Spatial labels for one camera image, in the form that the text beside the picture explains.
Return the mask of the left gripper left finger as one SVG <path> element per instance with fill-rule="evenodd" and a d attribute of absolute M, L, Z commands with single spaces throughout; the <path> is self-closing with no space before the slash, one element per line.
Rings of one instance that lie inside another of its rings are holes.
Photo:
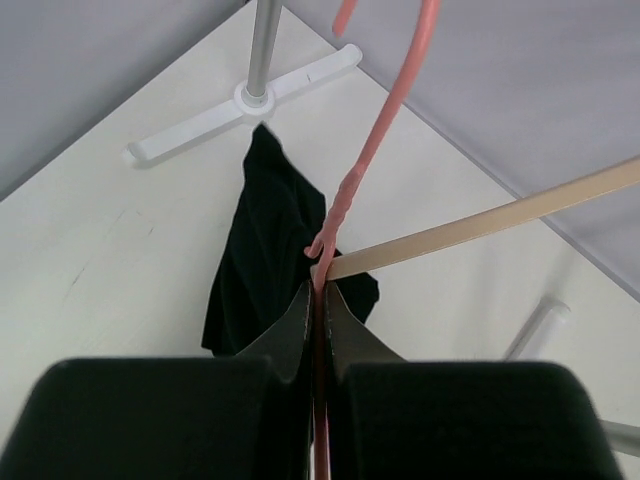
<path fill-rule="evenodd" d="M 216 358 L 75 358 L 36 382 L 5 479 L 306 479 L 313 293 Z"/>

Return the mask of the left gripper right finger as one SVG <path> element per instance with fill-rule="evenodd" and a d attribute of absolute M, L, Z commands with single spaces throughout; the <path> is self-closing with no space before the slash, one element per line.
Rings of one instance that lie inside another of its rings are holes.
<path fill-rule="evenodd" d="M 618 479 L 591 399 L 549 362 L 410 362 L 325 290 L 335 479 Z"/>

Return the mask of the black t shirt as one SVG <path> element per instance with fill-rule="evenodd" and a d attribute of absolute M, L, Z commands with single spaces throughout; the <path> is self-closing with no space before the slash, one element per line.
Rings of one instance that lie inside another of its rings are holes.
<path fill-rule="evenodd" d="M 313 263 L 324 195 L 289 161 L 264 124 L 252 132 L 244 185 L 212 284 L 201 345 L 215 356 L 249 346 L 289 308 Z"/>

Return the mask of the beige wooden hanger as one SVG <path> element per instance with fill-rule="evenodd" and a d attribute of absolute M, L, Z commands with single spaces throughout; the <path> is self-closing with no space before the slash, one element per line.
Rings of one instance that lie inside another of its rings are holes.
<path fill-rule="evenodd" d="M 534 195 L 447 224 L 339 256 L 325 278 L 377 270 L 500 232 L 639 183 L 637 156 Z"/>

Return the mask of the silver clothes rack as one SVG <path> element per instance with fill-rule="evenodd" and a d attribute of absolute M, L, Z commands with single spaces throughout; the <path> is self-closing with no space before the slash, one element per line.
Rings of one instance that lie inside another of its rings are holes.
<path fill-rule="evenodd" d="M 233 98 L 142 140 L 128 144 L 124 159 L 135 168 L 155 166 L 205 140 L 241 124 L 269 119 L 275 108 L 354 70 L 363 58 L 359 47 L 348 44 L 338 51 L 270 79 L 282 4 L 259 1 L 246 81 Z"/>

